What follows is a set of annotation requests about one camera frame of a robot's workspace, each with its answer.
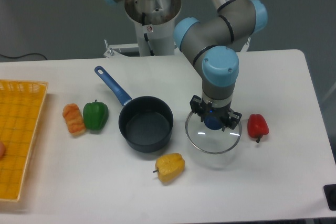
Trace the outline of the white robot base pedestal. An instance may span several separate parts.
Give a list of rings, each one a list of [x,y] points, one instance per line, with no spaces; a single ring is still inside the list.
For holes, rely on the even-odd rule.
[[[174,54],[173,33],[181,0],[125,0],[124,7],[134,23],[140,56]]]

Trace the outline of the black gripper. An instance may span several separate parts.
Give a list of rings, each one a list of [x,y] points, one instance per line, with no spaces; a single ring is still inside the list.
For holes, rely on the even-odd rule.
[[[205,124],[222,124],[222,131],[234,130],[240,123],[242,114],[230,111],[230,101],[212,100],[193,95],[190,100],[191,112],[197,114]]]

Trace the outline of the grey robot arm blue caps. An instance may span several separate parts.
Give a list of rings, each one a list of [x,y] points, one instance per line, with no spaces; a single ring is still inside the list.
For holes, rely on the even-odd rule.
[[[193,17],[176,23],[181,0],[106,0],[124,2],[133,21],[141,56],[171,55],[175,49],[202,78],[202,95],[191,100],[191,110],[211,130],[234,129],[241,115],[231,109],[239,73],[235,40],[262,30],[268,21],[259,0],[212,0],[217,16],[201,23]]]

